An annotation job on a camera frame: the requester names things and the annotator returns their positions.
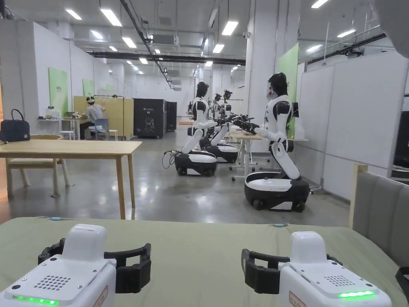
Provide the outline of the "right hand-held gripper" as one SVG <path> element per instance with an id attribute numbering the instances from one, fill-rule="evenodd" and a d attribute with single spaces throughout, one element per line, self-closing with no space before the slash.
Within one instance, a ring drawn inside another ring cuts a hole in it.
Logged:
<path id="1" fill-rule="evenodd" d="M 281 307 L 390 307 L 391 298 L 326 253 L 316 232 L 291 235 L 291 256 L 241 253 L 244 282 L 258 294 L 278 294 Z"/>

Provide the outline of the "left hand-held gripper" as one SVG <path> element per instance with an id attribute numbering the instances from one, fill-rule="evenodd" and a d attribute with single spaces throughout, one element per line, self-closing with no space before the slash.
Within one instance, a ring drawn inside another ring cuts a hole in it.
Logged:
<path id="1" fill-rule="evenodd" d="M 151 244 L 105 252 L 106 239 L 102 226 L 73 226 L 38 255 L 38 266 L 1 292 L 0 305 L 113 307 L 115 293 L 139 293 L 151 280 Z M 134 257 L 139 263 L 127 266 Z"/>

